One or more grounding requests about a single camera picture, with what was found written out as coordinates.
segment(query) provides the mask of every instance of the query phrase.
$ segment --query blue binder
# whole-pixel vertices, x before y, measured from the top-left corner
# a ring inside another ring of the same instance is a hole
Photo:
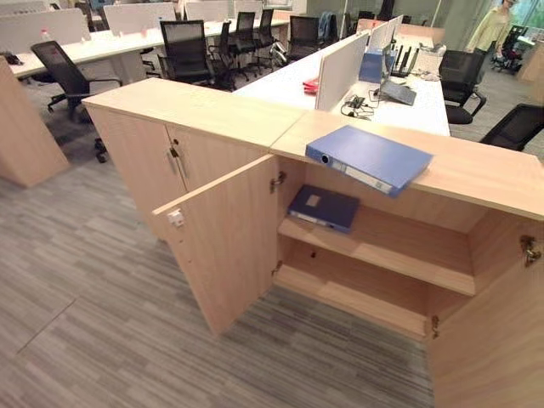
[[[306,156],[396,197],[433,156],[352,126],[306,145]]]
[[[305,184],[288,212],[293,217],[348,234],[358,207],[358,198]]]

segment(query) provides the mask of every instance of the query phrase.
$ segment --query cabinet door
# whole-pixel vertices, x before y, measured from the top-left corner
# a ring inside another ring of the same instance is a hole
[[[187,191],[170,152],[166,127],[108,110],[88,111],[141,216],[157,237],[165,239],[151,212]]]
[[[180,169],[189,191],[224,176],[264,154],[261,150],[235,144],[195,129],[168,126],[167,130],[172,147],[179,154]]]
[[[525,268],[519,238],[533,235],[536,250],[542,251],[544,225],[522,222],[499,227],[497,234],[489,235],[481,257],[474,259],[475,269],[480,269],[475,274],[487,269],[496,279],[439,327],[438,338],[429,341],[437,408],[543,406],[539,365],[544,260]]]
[[[227,329],[272,284],[277,265],[277,177],[272,155],[263,156],[154,211],[169,225],[167,241],[208,325]]]

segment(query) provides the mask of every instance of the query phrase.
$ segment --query desk leg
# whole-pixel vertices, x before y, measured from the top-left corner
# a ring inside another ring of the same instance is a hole
[[[32,187],[66,170],[68,160],[4,58],[0,89],[0,177]]]
[[[143,81],[146,78],[142,56],[137,51],[114,55],[110,57],[110,61],[116,75],[122,80],[123,85]]]

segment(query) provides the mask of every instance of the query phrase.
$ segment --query laptop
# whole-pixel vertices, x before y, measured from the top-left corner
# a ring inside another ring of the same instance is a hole
[[[400,102],[401,104],[413,106],[416,100],[417,93],[405,87],[394,83],[392,81],[386,81],[380,87],[380,93],[387,95],[389,98]]]

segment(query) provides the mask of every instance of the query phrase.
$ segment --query dark blue folder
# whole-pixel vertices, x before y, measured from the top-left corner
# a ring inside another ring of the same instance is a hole
[[[424,151],[352,126],[307,144],[306,156],[392,197],[433,159]]]

